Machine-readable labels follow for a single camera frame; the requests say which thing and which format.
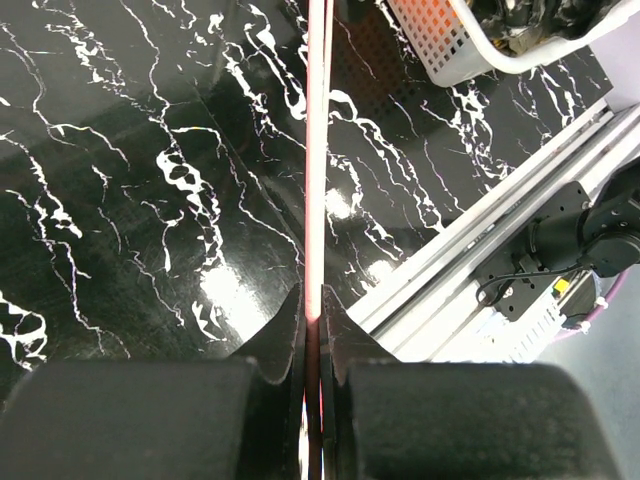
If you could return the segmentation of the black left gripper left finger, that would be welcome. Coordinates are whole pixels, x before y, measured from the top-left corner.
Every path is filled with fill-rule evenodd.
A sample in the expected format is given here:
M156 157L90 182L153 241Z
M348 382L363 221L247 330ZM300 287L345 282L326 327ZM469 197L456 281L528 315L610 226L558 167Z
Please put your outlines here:
M304 292L300 284L291 288L276 314L232 356L250 358L271 384L286 380L304 384Z

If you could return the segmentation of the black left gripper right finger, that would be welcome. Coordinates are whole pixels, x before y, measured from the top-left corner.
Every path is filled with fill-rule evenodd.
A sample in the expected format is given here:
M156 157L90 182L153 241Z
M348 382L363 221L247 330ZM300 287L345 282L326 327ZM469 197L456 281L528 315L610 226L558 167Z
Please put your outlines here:
M320 373L323 386L343 385L354 362L398 362L347 313L331 286L322 287Z

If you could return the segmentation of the black white patterned trousers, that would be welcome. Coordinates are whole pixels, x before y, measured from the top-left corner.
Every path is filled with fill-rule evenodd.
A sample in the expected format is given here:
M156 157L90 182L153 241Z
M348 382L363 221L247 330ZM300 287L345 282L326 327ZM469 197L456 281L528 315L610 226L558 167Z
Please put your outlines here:
M584 37L619 1L477 0L466 4L496 48L520 56L552 38Z

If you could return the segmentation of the orange trousers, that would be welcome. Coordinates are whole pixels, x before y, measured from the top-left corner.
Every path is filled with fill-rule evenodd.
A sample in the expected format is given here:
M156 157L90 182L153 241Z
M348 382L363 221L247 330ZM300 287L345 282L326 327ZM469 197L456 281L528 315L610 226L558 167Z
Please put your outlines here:
M398 0L392 4L400 20L412 29L444 28L458 24L458 16L450 1Z

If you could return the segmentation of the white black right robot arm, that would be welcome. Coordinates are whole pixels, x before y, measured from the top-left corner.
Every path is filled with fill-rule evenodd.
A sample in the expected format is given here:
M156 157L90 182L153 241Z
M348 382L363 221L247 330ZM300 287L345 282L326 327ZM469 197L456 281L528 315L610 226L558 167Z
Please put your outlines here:
M639 160L617 169L592 207L529 228L528 253L550 271L583 268L614 277L639 263Z

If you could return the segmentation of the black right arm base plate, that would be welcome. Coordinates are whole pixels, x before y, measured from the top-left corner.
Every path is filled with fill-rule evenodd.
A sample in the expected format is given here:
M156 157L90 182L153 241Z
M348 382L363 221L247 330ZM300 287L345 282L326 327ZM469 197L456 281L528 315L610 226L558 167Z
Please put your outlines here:
M579 221L590 199L582 185L564 185L534 214L525 227L502 242L475 270L480 284L514 274L528 276L486 287L478 295L481 306L494 308L515 322L552 283L547 271L569 268L580 258Z

